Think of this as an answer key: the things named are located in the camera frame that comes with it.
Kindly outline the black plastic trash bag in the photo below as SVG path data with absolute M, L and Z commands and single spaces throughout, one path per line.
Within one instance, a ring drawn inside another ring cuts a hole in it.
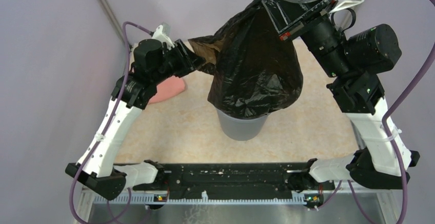
M 298 100 L 303 74 L 293 42 L 279 39 L 263 0 L 253 0 L 213 35 L 190 38 L 213 77 L 208 101 L 238 119 L 258 118 Z

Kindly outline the grey plastic trash bin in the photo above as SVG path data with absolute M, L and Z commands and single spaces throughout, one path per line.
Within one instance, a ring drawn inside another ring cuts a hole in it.
M 248 141 L 255 138 L 262 130 L 268 115 L 252 119 L 239 119 L 216 109 L 220 126 L 224 134 L 237 141 Z

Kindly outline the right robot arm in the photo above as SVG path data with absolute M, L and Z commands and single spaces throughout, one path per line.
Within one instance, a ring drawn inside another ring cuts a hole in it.
M 420 155 L 406 148 L 393 121 L 379 73 L 402 55 L 387 24 L 352 37 L 334 20 L 337 0 L 262 0 L 281 41 L 301 38 L 327 76 L 335 102 L 359 132 L 365 148 L 334 159 L 311 159 L 301 183 L 315 189 L 329 180 L 351 180 L 369 189 L 404 190 Z

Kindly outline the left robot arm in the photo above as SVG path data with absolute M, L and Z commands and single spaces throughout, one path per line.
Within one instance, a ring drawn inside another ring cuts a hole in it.
M 181 40 L 173 46 L 157 39 L 145 39 L 132 49 L 128 73 L 115 84 L 107 114 L 91 145 L 65 172 L 106 200 L 116 199 L 125 189 L 146 184 L 153 190 L 164 185 L 164 169 L 146 160 L 117 166 L 115 158 L 138 116 L 145 110 L 157 86 L 171 77 L 184 77 L 206 60 Z

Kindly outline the pink folded cloth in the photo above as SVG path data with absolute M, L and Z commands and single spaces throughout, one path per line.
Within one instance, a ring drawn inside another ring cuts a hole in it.
M 157 93 L 149 103 L 155 104 L 171 99 L 186 90 L 186 83 L 182 78 L 172 76 L 157 85 Z

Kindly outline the left aluminium corner post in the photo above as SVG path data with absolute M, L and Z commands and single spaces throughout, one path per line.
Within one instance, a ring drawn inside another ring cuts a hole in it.
M 102 9 L 103 13 L 105 14 L 109 24 L 111 25 L 112 29 L 116 33 L 117 37 L 120 39 L 122 43 L 125 43 L 126 40 L 123 37 L 122 33 L 122 25 L 116 18 L 115 13 L 113 12 L 110 4 L 107 0 L 96 0 Z

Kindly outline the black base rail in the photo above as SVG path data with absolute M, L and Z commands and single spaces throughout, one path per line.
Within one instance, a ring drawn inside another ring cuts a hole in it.
M 160 164 L 153 183 L 133 190 L 168 192 L 171 200 L 198 199 L 203 192 L 211 200 L 273 200 L 335 190 L 336 185 L 328 180 L 318 183 L 305 162 Z

